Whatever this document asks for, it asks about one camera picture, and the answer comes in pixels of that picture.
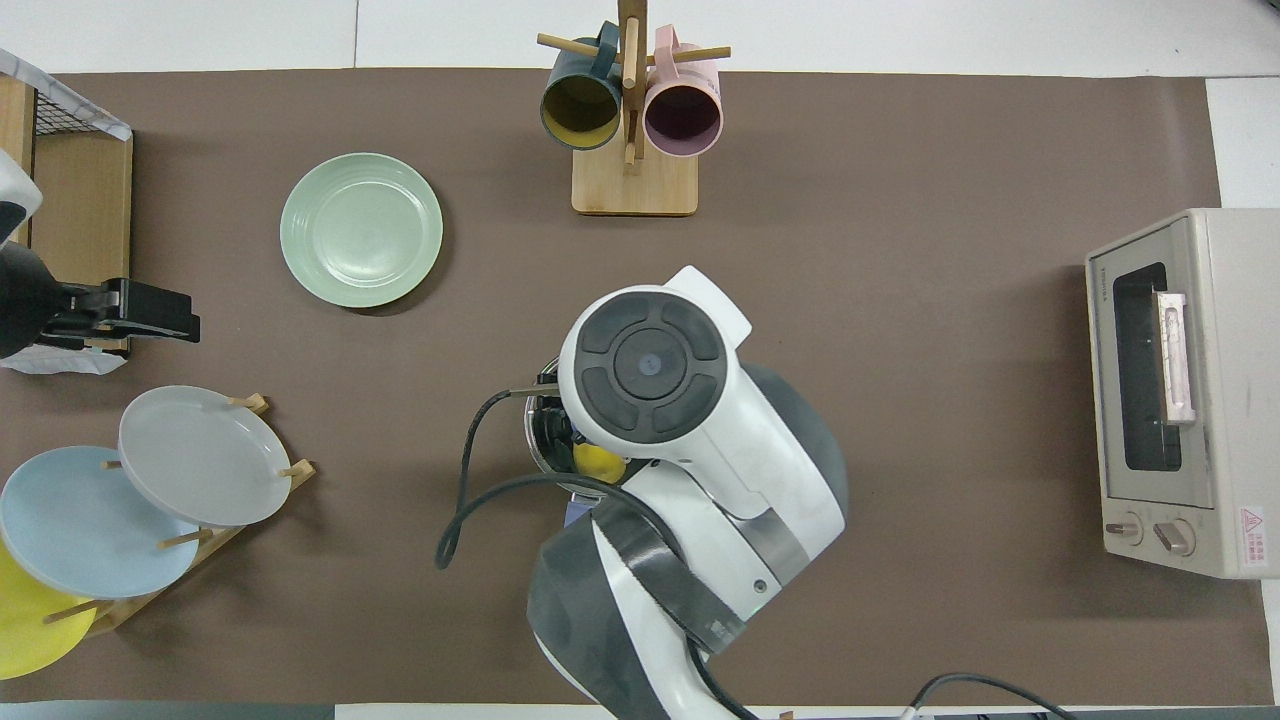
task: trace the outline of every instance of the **mug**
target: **mug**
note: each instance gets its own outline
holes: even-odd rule
[[[605,22],[594,40],[595,58],[561,50],[543,91],[543,127],[557,142],[573,150],[591,150],[618,132],[622,110],[622,68],[618,26]]]
[[[662,26],[653,50],[657,65],[649,72],[644,97],[644,135],[649,145],[667,155],[692,158],[716,145],[723,127],[719,70],[716,60],[695,60],[676,65],[672,55],[696,50],[681,45],[673,26]]]

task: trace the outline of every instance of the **toaster oven handle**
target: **toaster oven handle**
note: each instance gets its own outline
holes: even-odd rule
[[[1164,377],[1161,419],[1170,425],[1189,425],[1196,421],[1196,409],[1192,407],[1190,365],[1187,357],[1187,295],[1156,292],[1152,304],[1160,341],[1160,374]]]

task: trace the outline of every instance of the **toaster oven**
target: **toaster oven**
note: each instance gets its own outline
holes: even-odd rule
[[[1280,577],[1280,210],[1185,210],[1085,277],[1107,551]]]

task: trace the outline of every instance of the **wooden dowel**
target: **wooden dowel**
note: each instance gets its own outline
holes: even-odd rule
[[[622,41],[622,87],[636,86],[636,47],[640,40],[640,18],[627,18],[627,35]]]
[[[544,32],[538,33],[538,44],[545,45],[547,47],[556,47],[557,50],[568,50],[570,53],[577,53],[579,55],[585,55],[588,58],[595,58],[596,49],[594,45],[588,45],[585,42],[579,42],[576,40],[564,40],[563,37],[556,37],[554,35],[547,35]],[[681,50],[672,55],[672,59],[677,63],[692,63],[696,60],[722,60],[724,58],[732,58],[733,49],[728,45],[722,45],[718,47],[699,47],[698,50]],[[626,68],[626,58],[622,53],[614,59],[617,63],[623,63]],[[653,55],[645,55],[645,65],[657,65],[658,60]],[[622,78],[626,87],[635,87],[634,85],[626,85],[626,77]]]
[[[67,610],[59,610],[58,612],[54,612],[52,615],[45,615],[45,619],[42,620],[42,623],[45,625],[49,625],[49,624],[56,623],[59,620],[65,620],[65,619],[70,618],[72,615],[79,615],[81,612],[88,612],[90,610],[97,610],[99,607],[106,607],[106,606],[111,605],[111,602],[114,602],[114,601],[110,601],[110,600],[90,600],[87,602],[82,602],[82,603],[76,605],[73,607],[68,607]]]
[[[262,413],[266,413],[266,410],[271,407],[271,405],[266,402],[266,398],[262,397],[262,393],[260,392],[255,392],[248,397],[228,397],[227,404],[236,405],[239,407],[247,407],[255,415],[261,415]]]
[[[284,470],[279,470],[275,474],[282,478],[293,478],[293,487],[298,487],[300,484],[310,479],[312,475],[315,475],[316,469],[310,460],[298,460],[297,462],[293,464],[292,468],[285,468]]]
[[[554,47],[557,50],[568,50],[570,53],[577,53],[579,55],[586,55],[588,58],[595,58],[595,54],[598,53],[594,45],[588,45],[576,40],[564,40],[563,37],[556,37],[554,35],[547,35],[545,32],[538,33],[538,44],[545,45],[547,47]]]
[[[644,88],[636,88],[632,94],[644,94]],[[636,160],[644,160],[644,132],[640,129],[640,111],[627,109],[627,143],[622,147],[622,164],[632,167]]]
[[[156,550],[169,550],[170,547],[179,546],[184,542],[209,539],[211,537],[214,537],[214,530],[210,530],[209,528],[200,528],[193,533],[187,533],[184,536],[178,536],[175,538],[160,541],[156,543]]]
[[[733,49],[723,45],[721,47],[699,47],[698,50],[681,50],[671,56],[672,60],[677,63],[692,63],[695,60],[721,60],[730,58],[733,54]],[[657,61],[653,55],[645,58],[646,65],[655,65]]]

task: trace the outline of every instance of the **plate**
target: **plate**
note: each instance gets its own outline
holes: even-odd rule
[[[49,625],[44,619],[87,600],[41,584],[0,543],[0,680],[35,673],[84,639],[97,612],[78,612]]]
[[[189,386],[143,392],[120,418],[120,462],[133,487],[183,520],[250,525],[284,505],[284,446],[225,395]]]
[[[156,543],[197,528],[151,505],[106,447],[60,447],[27,460],[0,492],[0,536],[41,583],[74,596],[120,600],[170,585],[198,543]]]
[[[375,152],[339,155],[298,181],[280,217],[289,272],[321,300],[372,307],[417,287],[440,254],[431,186]]]

